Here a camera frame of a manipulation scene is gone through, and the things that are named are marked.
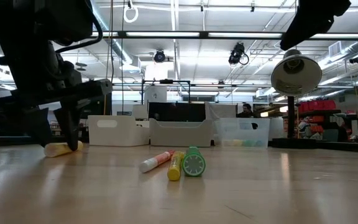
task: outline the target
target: ceiling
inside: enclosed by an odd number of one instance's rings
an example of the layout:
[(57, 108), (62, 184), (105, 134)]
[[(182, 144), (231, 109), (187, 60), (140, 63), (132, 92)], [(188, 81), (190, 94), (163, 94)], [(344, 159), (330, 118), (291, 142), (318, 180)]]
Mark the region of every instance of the ceiling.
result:
[[(111, 2), (105, 0), (95, 0), (103, 19), (110, 24), (112, 13), (113, 30), (125, 31), (150, 31), (150, 30), (173, 30), (172, 15), (170, 11), (171, 1), (174, 0), (133, 0), (134, 6), (138, 6), (139, 16), (136, 21), (128, 23), (123, 19), (123, 4), (126, 2), (114, 1), (113, 10), (111, 10)], [(294, 0), (204, 0), (205, 8), (215, 8), (213, 10), (205, 10), (201, 12), (201, 2), (197, 0), (178, 0), (180, 12), (177, 16), (176, 30), (188, 31), (233, 31), (233, 32), (285, 32), (290, 25), (294, 12), (264, 12), (265, 9), (294, 9)], [(255, 12), (249, 11), (249, 6), (255, 3)], [(352, 9), (358, 9), (358, 0), (352, 0)], [(144, 7), (157, 7), (155, 9), (145, 9)], [(236, 10), (244, 8), (244, 11), (231, 11), (233, 7)], [(127, 12), (128, 18), (134, 16), (134, 11)], [(330, 32), (358, 32), (358, 12), (347, 12), (342, 17), (337, 17)], [(153, 63), (152, 54), (156, 50), (164, 50), (165, 54), (174, 58), (174, 43), (171, 39), (123, 39), (119, 40), (123, 49), (131, 54), (140, 57), (142, 66)], [(275, 47), (277, 40), (263, 40), (254, 42), (253, 40), (177, 40), (179, 43), (178, 59), (180, 66), (180, 78), (182, 80), (191, 80), (200, 83), (217, 83), (218, 80), (225, 80), (226, 83), (257, 83), (270, 84), (270, 75), (274, 66), (282, 59), (283, 53), (272, 58), (279, 50)], [(245, 67), (230, 67), (227, 60), (230, 51), (238, 42), (244, 43), (246, 49), (251, 46), (248, 54), (250, 63)], [(298, 50), (308, 57), (317, 59), (319, 56), (328, 51), (328, 47), (335, 41), (318, 41), (308, 40), (298, 45)], [(62, 53), (65, 60), (85, 63), (88, 66), (83, 72), (83, 77), (103, 78), (112, 76), (111, 59), (108, 57), (109, 45), (105, 41), (94, 44), (80, 50), (72, 50)], [(114, 56), (114, 80), (120, 82), (121, 77), (125, 82), (134, 82), (141, 80), (139, 73), (125, 73), (119, 69), (120, 61)], [(174, 79), (175, 72), (173, 63), (167, 62), (167, 66), (171, 69), (168, 77)], [(344, 67), (337, 64), (325, 70), (324, 79), (343, 72)]]

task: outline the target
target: lamp base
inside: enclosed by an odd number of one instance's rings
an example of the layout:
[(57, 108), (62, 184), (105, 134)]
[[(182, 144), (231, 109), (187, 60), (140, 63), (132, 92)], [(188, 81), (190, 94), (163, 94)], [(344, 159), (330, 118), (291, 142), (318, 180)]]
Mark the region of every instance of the lamp base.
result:
[(316, 149), (317, 143), (315, 139), (279, 138), (272, 139), (270, 146), (284, 149)]

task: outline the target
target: shelf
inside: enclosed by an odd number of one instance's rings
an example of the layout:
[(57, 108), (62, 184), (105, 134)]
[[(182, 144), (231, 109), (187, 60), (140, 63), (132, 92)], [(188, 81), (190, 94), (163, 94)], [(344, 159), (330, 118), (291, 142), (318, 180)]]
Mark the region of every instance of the shelf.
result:
[(299, 117), (304, 118), (305, 116), (332, 115), (340, 112), (341, 110), (314, 110), (314, 111), (307, 111), (307, 112), (300, 113)]

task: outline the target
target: yellow cylinder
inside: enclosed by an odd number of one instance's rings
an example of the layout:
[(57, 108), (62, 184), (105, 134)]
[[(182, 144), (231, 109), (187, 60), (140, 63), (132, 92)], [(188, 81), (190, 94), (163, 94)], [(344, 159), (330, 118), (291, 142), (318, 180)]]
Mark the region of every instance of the yellow cylinder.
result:
[[(78, 148), (76, 151), (82, 151), (83, 148), (83, 143), (78, 141)], [(49, 143), (44, 148), (46, 157), (57, 157), (71, 152), (73, 151), (68, 147), (67, 143)]]
[(171, 181), (177, 181), (180, 179), (180, 164), (181, 160), (184, 158), (185, 153), (180, 151), (175, 151), (171, 158), (171, 164), (169, 165), (167, 176)]

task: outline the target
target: clear plastic bin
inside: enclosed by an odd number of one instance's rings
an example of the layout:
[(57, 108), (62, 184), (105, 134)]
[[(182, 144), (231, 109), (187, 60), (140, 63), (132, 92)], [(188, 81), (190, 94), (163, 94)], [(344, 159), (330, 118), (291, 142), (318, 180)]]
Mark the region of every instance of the clear plastic bin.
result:
[(221, 146), (267, 148), (270, 119), (220, 118), (215, 121), (217, 144)]

